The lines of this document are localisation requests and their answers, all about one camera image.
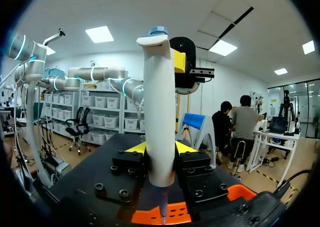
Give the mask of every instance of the white desk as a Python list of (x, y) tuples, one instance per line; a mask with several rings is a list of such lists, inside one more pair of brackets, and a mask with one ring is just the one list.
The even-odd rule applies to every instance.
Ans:
[[(278, 133), (255, 131), (254, 135), (255, 135), (254, 145), (252, 148), (248, 166), (246, 167), (246, 170), (249, 171), (249, 173), (251, 173), (252, 171), (254, 171), (255, 169), (257, 169), (262, 165), (263, 160), (266, 156), (266, 153), (268, 152), (267, 146), (273, 146), (282, 150), (291, 151), (289, 162), (287, 163), (283, 176), (277, 186), (279, 187), (281, 183), (284, 181), (285, 176), (288, 173), (288, 170), (290, 168), (291, 162), (294, 158), (298, 140), (300, 138), (300, 134), (295, 134), (294, 136), (287, 136), (287, 135), (278, 134)], [(281, 140), (287, 140), (287, 141), (293, 142), (293, 144), (289, 144), (289, 147), (287, 147), (287, 146), (283, 146), (275, 143), (269, 143), (269, 138), (278, 138)]]

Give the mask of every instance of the man in gray shirt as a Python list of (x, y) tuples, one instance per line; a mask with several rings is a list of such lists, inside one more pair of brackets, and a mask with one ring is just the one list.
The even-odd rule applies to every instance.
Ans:
[[(239, 141), (245, 142), (244, 155), (240, 161), (237, 172), (240, 173), (245, 169), (245, 162), (248, 156), (250, 155), (252, 148), (254, 146), (254, 128), (259, 120), (259, 115), (250, 108), (251, 106), (251, 97), (249, 95), (243, 95), (240, 99), (241, 107), (237, 107), (233, 111), (232, 123), (235, 125), (233, 132), (233, 138), (231, 140), (231, 158), (227, 167), (232, 169), (234, 166), (235, 152)], [(237, 155), (243, 153), (243, 147), (239, 147)]]

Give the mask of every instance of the white pipe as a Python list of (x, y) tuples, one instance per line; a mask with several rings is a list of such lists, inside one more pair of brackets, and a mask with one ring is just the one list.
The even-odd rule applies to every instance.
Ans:
[(52, 186), (51, 180), (42, 164), (42, 161), (39, 156), (38, 148), (37, 148), (38, 145), (36, 141), (35, 128), (34, 128), (35, 87), (36, 87), (36, 81), (32, 81), (29, 83), (28, 90), (27, 90), (27, 103), (26, 103), (26, 115), (27, 115), (26, 128), (27, 128), (27, 133), (29, 135), (31, 151), (37, 167), (38, 177), (40, 178), (40, 181), (43, 185), (47, 187), (51, 187)]
[(149, 178), (156, 187), (175, 180), (176, 94), (173, 50), (167, 34), (140, 37), (144, 51), (144, 123)]
[(4, 77), (4, 79), (0, 83), (0, 87), (6, 82), (6, 80), (12, 75), (12, 73), (20, 66), (20, 63), (18, 63), (11, 71), (10, 73)]

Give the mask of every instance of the yellow black floor tape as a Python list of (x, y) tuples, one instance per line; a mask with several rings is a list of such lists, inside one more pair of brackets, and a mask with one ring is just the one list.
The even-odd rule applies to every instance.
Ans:
[(289, 196), (288, 200), (285, 202), (285, 205), (288, 205), (288, 204), (289, 204), (289, 202), (290, 202), (290, 201), (291, 201), (291, 199), (292, 199), (292, 196), (294, 196), (295, 191), (297, 191), (297, 189), (296, 189), (296, 188), (292, 190), (292, 192), (291, 192), (291, 194), (290, 194), (290, 196)]
[(73, 143), (73, 141), (70, 141), (70, 142), (68, 142), (68, 143), (65, 143), (65, 144), (59, 146), (59, 148), (61, 148), (61, 147), (63, 147), (63, 146), (66, 146), (66, 145), (69, 145), (69, 144), (71, 144), (71, 143)]
[[(257, 173), (259, 173), (260, 175), (263, 175), (263, 176), (266, 177), (267, 179), (269, 179), (269, 180), (271, 180), (271, 181), (276, 182), (277, 184), (279, 184), (279, 181), (278, 181), (278, 180), (276, 180), (276, 179), (274, 179), (274, 178), (271, 178), (270, 176), (266, 175), (265, 173), (262, 173), (262, 172), (260, 172), (259, 170), (256, 170), (256, 169), (255, 169), (254, 171), (256, 171)], [(295, 187), (292, 187), (291, 185), (290, 185), (290, 189), (291, 189), (291, 194), (290, 194), (289, 198), (287, 199), (287, 201), (285, 202), (285, 205), (288, 205), (288, 204), (289, 204), (289, 202), (291, 201), (292, 197), (294, 196), (295, 191), (300, 191), (299, 189), (297, 189), (297, 188), (295, 188)]]
[[(276, 182), (277, 184), (279, 184), (279, 181), (278, 181), (278, 180), (276, 180), (276, 179), (274, 179), (274, 178), (271, 178), (270, 176), (266, 175), (265, 173), (262, 173), (262, 172), (260, 172), (259, 170), (256, 170), (256, 169), (255, 169), (254, 171), (256, 171), (257, 173), (259, 173), (260, 175), (263, 175), (263, 176), (266, 177), (267, 179), (269, 179), (269, 180), (271, 180), (271, 181)], [(291, 185), (290, 185), (290, 189), (291, 189), (292, 191), (300, 191), (299, 189), (297, 189), (297, 188), (295, 188), (295, 187), (292, 187)]]

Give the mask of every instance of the orange tray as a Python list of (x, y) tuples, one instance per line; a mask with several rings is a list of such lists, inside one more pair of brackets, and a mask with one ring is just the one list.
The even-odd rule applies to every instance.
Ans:
[[(227, 197), (230, 201), (234, 201), (240, 197), (244, 197), (246, 201), (249, 201), (256, 196), (256, 193), (242, 184), (232, 185), (228, 188), (228, 191), (229, 193)], [(144, 225), (162, 225), (159, 206), (149, 211), (137, 210), (134, 213), (131, 222)], [(168, 204), (168, 214), (166, 216), (167, 225), (184, 224), (190, 222), (191, 217), (188, 213), (185, 202)]]
[[(162, 225), (159, 206), (149, 211), (137, 210), (134, 213), (131, 222), (144, 225)], [(188, 214), (186, 202), (168, 204), (166, 225), (176, 225), (190, 222), (191, 218)]]

